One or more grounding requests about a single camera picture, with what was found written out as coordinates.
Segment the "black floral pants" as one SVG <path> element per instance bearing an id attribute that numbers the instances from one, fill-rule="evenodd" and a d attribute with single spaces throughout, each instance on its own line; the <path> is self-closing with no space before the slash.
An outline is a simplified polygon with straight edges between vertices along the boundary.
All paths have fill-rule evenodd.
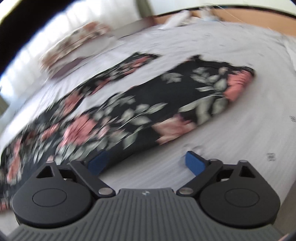
<path id="1" fill-rule="evenodd" d="M 74 112 L 110 82 L 121 81 L 158 56 L 134 53 L 51 104 L 1 154 L 1 211 L 44 163 L 66 165 L 107 151 L 108 167 L 170 142 L 222 113 L 253 80 L 247 66 L 189 57 L 173 69 L 118 92 L 100 105 Z"/>

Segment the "white bed sheet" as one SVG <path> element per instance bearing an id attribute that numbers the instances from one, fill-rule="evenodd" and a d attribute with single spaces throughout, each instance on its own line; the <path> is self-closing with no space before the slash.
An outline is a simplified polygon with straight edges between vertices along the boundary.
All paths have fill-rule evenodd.
<path id="1" fill-rule="evenodd" d="M 295 182 L 295 42 L 151 27 L 23 106 L 1 136 L 9 240 L 277 240 Z"/>

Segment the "white lavender pillow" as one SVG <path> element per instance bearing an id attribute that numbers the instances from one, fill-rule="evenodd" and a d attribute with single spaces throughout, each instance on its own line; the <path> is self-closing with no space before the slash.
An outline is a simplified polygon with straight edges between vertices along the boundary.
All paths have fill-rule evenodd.
<path id="1" fill-rule="evenodd" d="M 46 54 L 39 59 L 40 68 L 44 71 L 49 79 L 60 79 L 75 71 L 92 58 L 97 57 L 106 51 L 90 54 L 90 55 L 77 55 L 73 51 L 67 54 L 56 53 Z"/>

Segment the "floral pillow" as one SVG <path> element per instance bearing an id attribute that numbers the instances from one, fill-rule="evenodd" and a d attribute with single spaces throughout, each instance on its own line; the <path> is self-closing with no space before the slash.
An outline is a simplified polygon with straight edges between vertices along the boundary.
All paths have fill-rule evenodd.
<path id="1" fill-rule="evenodd" d="M 76 28 L 63 39 L 50 47 L 39 59 L 41 70 L 49 70 L 57 61 L 65 57 L 88 40 L 110 34 L 111 28 L 98 21 L 90 21 Z"/>

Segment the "white crumpled cloth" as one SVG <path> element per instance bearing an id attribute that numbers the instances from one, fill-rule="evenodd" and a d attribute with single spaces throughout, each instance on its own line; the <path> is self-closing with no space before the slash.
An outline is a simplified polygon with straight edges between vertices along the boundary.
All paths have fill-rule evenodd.
<path id="1" fill-rule="evenodd" d="M 175 27 L 185 26 L 190 23 L 195 23 L 198 19 L 199 18 L 193 16 L 189 10 L 182 10 L 165 20 L 165 22 L 160 25 L 159 30 L 168 30 Z"/>

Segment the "wooden bed frame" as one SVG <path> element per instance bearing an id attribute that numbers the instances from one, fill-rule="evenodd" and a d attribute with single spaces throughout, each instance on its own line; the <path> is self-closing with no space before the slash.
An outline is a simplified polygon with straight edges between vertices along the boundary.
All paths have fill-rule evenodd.
<path id="1" fill-rule="evenodd" d="M 150 5 L 145 4 L 144 1 L 140 1 L 136 6 L 139 15 L 144 19 L 149 18 L 153 24 L 163 24 L 170 16 L 179 12 L 176 10 L 157 15 L 152 11 Z M 212 4 L 211 7 L 211 13 L 225 22 L 245 23 L 295 36 L 295 14 L 258 6 L 219 6 Z"/>

